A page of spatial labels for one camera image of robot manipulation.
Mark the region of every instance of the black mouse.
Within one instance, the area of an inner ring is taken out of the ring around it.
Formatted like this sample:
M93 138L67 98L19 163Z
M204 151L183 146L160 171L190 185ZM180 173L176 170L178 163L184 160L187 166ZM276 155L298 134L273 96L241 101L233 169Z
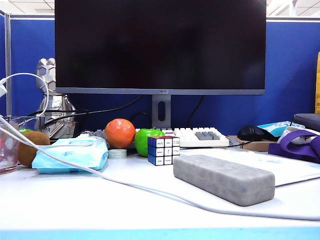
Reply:
M261 128L255 125L247 125L240 129L237 137L246 141L261 141L264 139L265 134Z

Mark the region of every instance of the purple bag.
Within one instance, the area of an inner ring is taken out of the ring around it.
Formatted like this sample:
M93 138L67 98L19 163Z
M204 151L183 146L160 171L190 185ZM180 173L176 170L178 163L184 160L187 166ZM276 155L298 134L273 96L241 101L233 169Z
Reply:
M320 164L320 136L307 144L292 144L292 140L298 137L314 137L316 134L307 130L296 130L284 136L280 143L270 143L268 154L298 159Z

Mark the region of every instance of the blue tissue package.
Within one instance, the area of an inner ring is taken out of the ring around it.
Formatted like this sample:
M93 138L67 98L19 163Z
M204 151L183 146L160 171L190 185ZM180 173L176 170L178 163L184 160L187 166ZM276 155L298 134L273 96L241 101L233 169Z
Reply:
M50 146L43 146L42 149L55 157L94 170L103 168L108 158L107 143L97 136L59 139ZM83 171L40 151L36 152L32 168L46 174Z
M274 137L280 137L282 133L285 131L286 127L288 126L294 126L294 127L300 127L300 128L305 128L304 125L297 124L294 122L290 121L280 121L280 122L273 122L273 123L267 123L263 125L258 125L258 128L264 129L271 133Z

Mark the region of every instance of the robot figurine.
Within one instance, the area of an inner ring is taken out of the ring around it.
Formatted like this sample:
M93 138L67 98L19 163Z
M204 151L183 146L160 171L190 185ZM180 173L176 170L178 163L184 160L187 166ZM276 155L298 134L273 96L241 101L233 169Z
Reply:
M47 126L45 123L55 120L63 116L72 116L75 112L58 112L60 110L76 110L70 102L66 94L56 93L56 60L42 58L36 66L36 74L43 78L49 88L49 96L44 83L38 78L35 79L36 86L44 93L43 100L40 104L39 111L45 107L46 100L49 98L47 110L55 110L57 112L47 112L44 120L41 119L36 123L36 129L47 134L50 139L72 138L75 131L76 122L74 117L63 118L55 121Z

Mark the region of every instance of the monitor stand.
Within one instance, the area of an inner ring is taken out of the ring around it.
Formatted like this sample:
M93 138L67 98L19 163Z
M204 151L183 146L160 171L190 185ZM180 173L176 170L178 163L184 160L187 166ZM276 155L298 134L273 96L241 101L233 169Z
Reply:
M152 128L171 128L171 95L152 95Z

